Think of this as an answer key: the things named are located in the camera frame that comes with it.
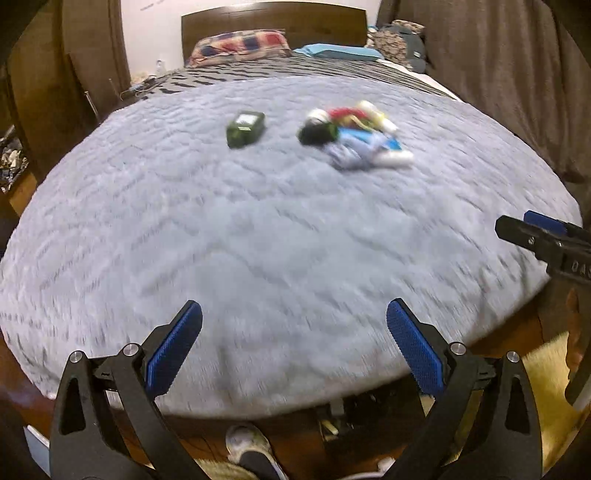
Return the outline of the person's right hand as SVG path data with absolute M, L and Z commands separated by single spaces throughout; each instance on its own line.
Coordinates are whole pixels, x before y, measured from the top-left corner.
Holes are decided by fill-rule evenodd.
M 567 315 L 567 353 L 566 364 L 572 374 L 576 373 L 584 358 L 587 344 L 583 340 L 583 316 L 580 312 L 578 292 L 571 288 L 566 298 Z

